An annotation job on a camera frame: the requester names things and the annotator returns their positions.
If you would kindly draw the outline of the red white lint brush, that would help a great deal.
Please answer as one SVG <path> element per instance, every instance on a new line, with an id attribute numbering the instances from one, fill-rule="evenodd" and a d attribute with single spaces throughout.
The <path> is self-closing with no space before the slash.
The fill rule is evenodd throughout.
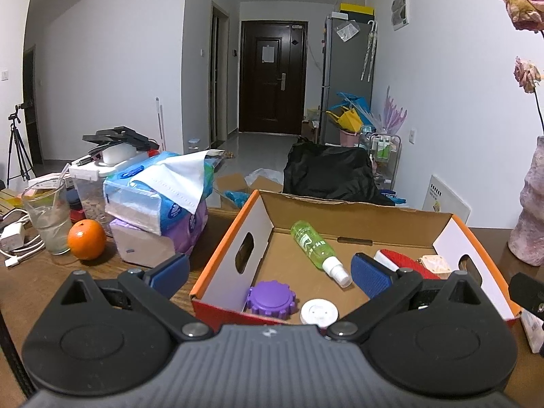
<path id="1" fill-rule="evenodd" d="M 420 273 L 424 279 L 440 280 L 437 274 L 434 274 L 419 262 L 413 261 L 412 258 L 398 252 L 378 250 L 373 259 L 394 272 L 400 268 L 408 268 Z"/>

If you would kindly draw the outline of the green spray bottle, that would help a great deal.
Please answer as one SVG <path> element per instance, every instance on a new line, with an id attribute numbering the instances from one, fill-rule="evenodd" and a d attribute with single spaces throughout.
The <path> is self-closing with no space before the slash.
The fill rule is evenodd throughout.
<path id="1" fill-rule="evenodd" d="M 351 276 L 336 252 L 308 222 L 297 221 L 291 227 L 290 235 L 317 269 L 325 272 L 341 288 L 351 285 Z"/>

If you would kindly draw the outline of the white round disc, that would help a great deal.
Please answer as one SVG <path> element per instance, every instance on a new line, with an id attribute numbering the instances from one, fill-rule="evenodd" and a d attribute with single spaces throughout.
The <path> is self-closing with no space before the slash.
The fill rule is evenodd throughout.
<path id="1" fill-rule="evenodd" d="M 310 299 L 300 309 L 300 321 L 326 330 L 338 320 L 338 308 L 326 299 Z"/>

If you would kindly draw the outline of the cream cube charger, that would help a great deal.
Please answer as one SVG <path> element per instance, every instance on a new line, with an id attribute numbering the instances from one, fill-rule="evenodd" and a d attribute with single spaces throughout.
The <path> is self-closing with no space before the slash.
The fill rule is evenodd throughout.
<path id="1" fill-rule="evenodd" d="M 423 255 L 418 263 L 441 278 L 447 278 L 453 272 L 447 261 L 440 255 Z"/>

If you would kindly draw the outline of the purple gear-shaped lid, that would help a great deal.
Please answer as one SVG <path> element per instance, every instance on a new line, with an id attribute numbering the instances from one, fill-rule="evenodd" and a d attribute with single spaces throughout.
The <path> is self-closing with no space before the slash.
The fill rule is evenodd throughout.
<path id="1" fill-rule="evenodd" d="M 249 288 L 245 307 L 255 315 L 286 320 L 297 311 L 296 294 L 277 280 L 260 281 Z"/>

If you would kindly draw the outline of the white cotton swab box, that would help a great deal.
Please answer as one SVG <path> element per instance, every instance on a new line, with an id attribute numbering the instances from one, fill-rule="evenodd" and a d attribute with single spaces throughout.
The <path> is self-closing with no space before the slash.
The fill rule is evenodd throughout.
<path id="1" fill-rule="evenodd" d="M 523 309 L 521 313 L 521 323 L 524 328 L 527 342 L 533 354 L 544 356 L 544 330 L 543 320 Z"/>

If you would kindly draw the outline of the purple white tissue pack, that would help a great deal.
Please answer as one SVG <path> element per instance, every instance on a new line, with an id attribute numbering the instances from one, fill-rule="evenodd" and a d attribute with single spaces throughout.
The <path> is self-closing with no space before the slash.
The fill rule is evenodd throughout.
<path id="1" fill-rule="evenodd" d="M 207 220 L 206 202 L 202 201 L 194 215 L 184 216 L 162 236 L 146 232 L 118 218 L 110 223 L 110 230 L 123 261 L 153 268 L 175 254 L 190 255 Z"/>

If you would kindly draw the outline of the pink ceramic vase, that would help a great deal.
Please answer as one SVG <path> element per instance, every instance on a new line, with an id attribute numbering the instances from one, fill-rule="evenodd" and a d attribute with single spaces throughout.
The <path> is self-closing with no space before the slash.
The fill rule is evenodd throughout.
<path id="1" fill-rule="evenodd" d="M 532 266 L 541 266 L 544 257 L 544 137 L 540 135 L 525 185 L 520 192 L 521 214 L 508 240 L 514 256 Z"/>

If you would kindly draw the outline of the red cardboard box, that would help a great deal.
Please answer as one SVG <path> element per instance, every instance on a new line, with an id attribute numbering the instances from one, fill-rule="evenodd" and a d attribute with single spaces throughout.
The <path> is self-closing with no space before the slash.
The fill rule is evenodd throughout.
<path id="1" fill-rule="evenodd" d="M 438 254 L 452 269 L 468 257 L 478 270 L 482 290 L 503 319 L 511 322 L 521 311 L 510 299 L 508 284 L 491 256 L 455 215 L 256 191 L 190 292 L 197 317 L 214 329 L 223 324 L 271 323 L 245 307 L 249 288 L 270 280 L 288 285 L 299 306 L 310 299 L 326 299 L 345 316 L 366 303 L 367 296 L 357 286 L 343 289 L 312 265 L 290 235 L 299 220 L 317 230 L 346 269 L 358 252 L 374 256 L 389 250 L 412 260 Z"/>

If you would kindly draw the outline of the blue tissue pack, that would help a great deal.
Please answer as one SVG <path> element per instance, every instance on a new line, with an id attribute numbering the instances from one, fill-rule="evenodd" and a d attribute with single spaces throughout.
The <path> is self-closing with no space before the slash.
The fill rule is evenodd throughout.
<path id="1" fill-rule="evenodd" d="M 213 190 L 208 152 L 162 152 L 106 178 L 105 211 L 141 230 L 161 236 L 196 213 Z"/>

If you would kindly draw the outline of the orange fruit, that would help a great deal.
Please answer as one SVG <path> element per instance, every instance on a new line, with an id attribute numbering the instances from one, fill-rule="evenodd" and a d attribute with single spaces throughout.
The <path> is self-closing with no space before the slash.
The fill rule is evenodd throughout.
<path id="1" fill-rule="evenodd" d="M 92 261 L 102 255 L 107 236 L 101 224 L 93 219 L 75 223 L 68 232 L 67 245 L 70 252 L 81 261 Z"/>

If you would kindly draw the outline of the black bag on floor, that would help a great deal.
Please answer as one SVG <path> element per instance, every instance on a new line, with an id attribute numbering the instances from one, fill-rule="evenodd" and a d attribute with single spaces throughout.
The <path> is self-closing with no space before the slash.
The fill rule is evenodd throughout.
<path id="1" fill-rule="evenodd" d="M 299 137 L 288 153 L 282 192 L 318 199 L 394 204 L 378 189 L 365 149 L 325 146 L 304 137 Z"/>

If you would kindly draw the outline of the clear plastic food container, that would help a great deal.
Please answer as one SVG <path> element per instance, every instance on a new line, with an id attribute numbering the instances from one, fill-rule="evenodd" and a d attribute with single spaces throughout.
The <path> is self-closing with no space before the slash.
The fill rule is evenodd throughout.
<path id="1" fill-rule="evenodd" d="M 119 170 L 144 161 L 149 157 L 147 152 L 137 152 L 133 157 L 115 165 L 108 166 L 100 161 L 91 161 L 81 164 L 82 157 L 70 164 L 69 174 L 79 194 L 84 213 L 88 219 L 101 224 L 107 236 L 112 235 L 110 223 L 114 217 L 105 211 L 105 197 L 103 184 L 106 178 Z"/>

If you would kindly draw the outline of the glass cup with straw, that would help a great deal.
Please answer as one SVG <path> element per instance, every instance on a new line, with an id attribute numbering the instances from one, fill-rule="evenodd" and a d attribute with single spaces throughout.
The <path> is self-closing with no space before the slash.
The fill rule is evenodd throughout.
<path id="1" fill-rule="evenodd" d="M 67 201 L 66 176 L 70 164 L 59 173 L 50 173 L 29 181 L 21 195 L 32 226 L 52 255 L 69 252 L 67 236 L 72 227 Z"/>

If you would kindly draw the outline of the black device on container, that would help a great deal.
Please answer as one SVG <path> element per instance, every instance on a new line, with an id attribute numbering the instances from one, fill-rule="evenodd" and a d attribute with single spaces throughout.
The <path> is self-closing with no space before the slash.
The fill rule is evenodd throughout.
<path id="1" fill-rule="evenodd" d="M 83 135 L 85 142 L 94 144 L 88 153 L 75 161 L 78 167 L 100 163 L 107 167 L 126 161 L 141 152 L 157 152 L 158 143 L 126 126 L 102 129 L 94 135 Z"/>

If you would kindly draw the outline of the yellow blue bags pile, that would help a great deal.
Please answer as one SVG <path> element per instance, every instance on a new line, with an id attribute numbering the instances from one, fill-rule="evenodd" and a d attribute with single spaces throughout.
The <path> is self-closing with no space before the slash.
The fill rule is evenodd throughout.
<path id="1" fill-rule="evenodd" d="M 331 106 L 325 113 L 340 130 L 352 134 L 375 130 L 370 106 L 365 98 L 344 91 L 338 91 L 336 95 L 340 103 Z"/>

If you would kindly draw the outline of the grey refrigerator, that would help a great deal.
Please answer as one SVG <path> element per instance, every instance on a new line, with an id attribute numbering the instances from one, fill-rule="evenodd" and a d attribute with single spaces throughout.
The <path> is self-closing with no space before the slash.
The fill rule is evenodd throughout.
<path id="1" fill-rule="evenodd" d="M 363 80 L 361 75 L 372 28 L 370 21 L 374 20 L 374 16 L 350 11 L 344 11 L 344 14 L 347 19 L 338 18 L 336 13 L 331 13 L 325 19 L 319 144 L 340 144 L 338 127 L 326 114 L 328 109 L 344 100 L 338 96 L 338 92 L 363 97 L 368 104 L 372 103 L 373 78 L 367 81 L 369 70 L 366 70 Z M 347 41 L 338 35 L 340 26 L 345 22 L 352 22 L 359 28 L 359 32 Z"/>

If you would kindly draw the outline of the white umbrella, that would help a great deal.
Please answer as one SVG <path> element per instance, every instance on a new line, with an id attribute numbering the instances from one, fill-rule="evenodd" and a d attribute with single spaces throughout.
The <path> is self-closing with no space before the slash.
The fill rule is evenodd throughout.
<path id="1" fill-rule="evenodd" d="M 378 40 L 378 23 L 375 20 L 370 20 L 368 22 L 370 26 L 370 32 L 367 40 L 366 53 L 363 60 L 363 68 L 360 75 L 360 80 L 371 82 L 373 75 L 373 67 L 375 54 L 377 49 L 377 40 Z"/>

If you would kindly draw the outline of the dark entrance door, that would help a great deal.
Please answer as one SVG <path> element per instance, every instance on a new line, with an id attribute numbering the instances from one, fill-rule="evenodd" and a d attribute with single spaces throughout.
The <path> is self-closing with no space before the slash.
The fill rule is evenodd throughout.
<path id="1" fill-rule="evenodd" d="M 239 130 L 299 135 L 306 67 L 306 21 L 242 22 Z"/>

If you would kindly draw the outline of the yellow box on refrigerator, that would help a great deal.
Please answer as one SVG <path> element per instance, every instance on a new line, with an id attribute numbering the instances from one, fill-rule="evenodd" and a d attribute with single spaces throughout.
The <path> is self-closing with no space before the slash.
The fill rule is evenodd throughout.
<path id="1" fill-rule="evenodd" d="M 374 16 L 374 8 L 365 5 L 356 5 L 350 3 L 340 3 L 339 9 L 344 12 L 357 13 L 366 16 Z"/>

